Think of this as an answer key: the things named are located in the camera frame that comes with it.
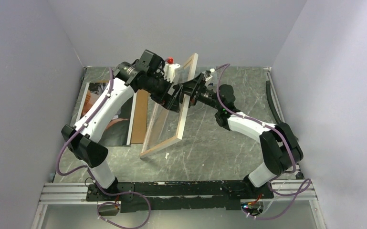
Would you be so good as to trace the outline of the white wooden picture frame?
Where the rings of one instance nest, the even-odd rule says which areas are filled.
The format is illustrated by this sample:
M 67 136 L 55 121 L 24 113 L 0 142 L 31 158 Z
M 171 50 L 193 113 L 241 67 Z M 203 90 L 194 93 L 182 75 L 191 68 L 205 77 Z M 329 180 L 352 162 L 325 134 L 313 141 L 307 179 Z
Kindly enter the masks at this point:
M 172 83 L 172 86 L 192 80 L 195 77 L 198 57 L 197 53 L 193 53 L 182 65 L 173 63 L 171 59 L 167 60 L 164 78 Z M 152 156 L 182 140 L 189 109 L 189 96 L 179 94 L 177 102 L 178 112 L 168 110 L 160 104 L 154 105 L 140 153 L 141 159 Z

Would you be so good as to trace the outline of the brown backing board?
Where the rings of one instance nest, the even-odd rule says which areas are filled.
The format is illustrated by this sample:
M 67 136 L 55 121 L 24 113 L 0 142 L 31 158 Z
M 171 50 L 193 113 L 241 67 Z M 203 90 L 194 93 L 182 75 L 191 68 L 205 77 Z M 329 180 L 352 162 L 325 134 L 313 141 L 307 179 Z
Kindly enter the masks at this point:
M 142 144 L 147 132 L 148 92 L 137 91 L 135 99 L 130 143 Z

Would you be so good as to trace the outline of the printed photo poster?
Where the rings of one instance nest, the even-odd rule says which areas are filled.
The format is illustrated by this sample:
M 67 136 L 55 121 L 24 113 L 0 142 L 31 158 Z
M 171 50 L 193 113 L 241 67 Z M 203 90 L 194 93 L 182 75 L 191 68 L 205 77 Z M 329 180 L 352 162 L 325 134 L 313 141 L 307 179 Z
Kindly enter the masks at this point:
M 78 109 L 73 122 L 76 123 L 87 113 L 105 90 L 107 82 L 85 83 L 78 97 Z M 127 146 L 131 144 L 132 125 L 136 105 L 136 94 L 130 97 L 112 117 L 106 126 L 99 144 L 103 146 Z

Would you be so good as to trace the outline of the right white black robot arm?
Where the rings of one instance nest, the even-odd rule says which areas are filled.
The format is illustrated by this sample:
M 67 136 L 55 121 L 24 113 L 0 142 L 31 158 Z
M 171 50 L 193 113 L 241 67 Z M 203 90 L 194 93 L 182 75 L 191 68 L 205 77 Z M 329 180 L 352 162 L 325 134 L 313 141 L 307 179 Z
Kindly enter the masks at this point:
M 288 169 L 294 170 L 304 154 L 287 123 L 270 124 L 252 118 L 234 105 L 236 100 L 233 87 L 218 86 L 217 91 L 206 87 L 205 74 L 175 86 L 180 94 L 190 97 L 190 104 L 201 102 L 217 110 L 215 119 L 220 127 L 247 136 L 260 144 L 262 163 L 245 178 L 244 194 L 255 198 L 262 186 L 279 177 Z

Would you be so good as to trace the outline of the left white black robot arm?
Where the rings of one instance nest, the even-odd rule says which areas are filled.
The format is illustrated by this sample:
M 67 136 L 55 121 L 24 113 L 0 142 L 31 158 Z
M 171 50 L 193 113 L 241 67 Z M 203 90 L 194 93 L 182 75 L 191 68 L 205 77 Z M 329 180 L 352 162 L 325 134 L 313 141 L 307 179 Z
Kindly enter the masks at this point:
M 122 62 L 115 69 L 109 68 L 109 83 L 98 100 L 73 126 L 62 128 L 65 143 L 57 159 L 69 149 L 83 163 L 78 168 L 86 168 L 99 187 L 99 195 L 105 200 L 114 199 L 118 180 L 106 161 L 108 149 L 99 141 L 116 112 L 139 90 L 148 92 L 151 99 L 164 108 L 179 112 L 178 94 L 169 94 L 169 90 L 180 67 L 171 58 L 164 59 L 144 50 L 134 62 Z

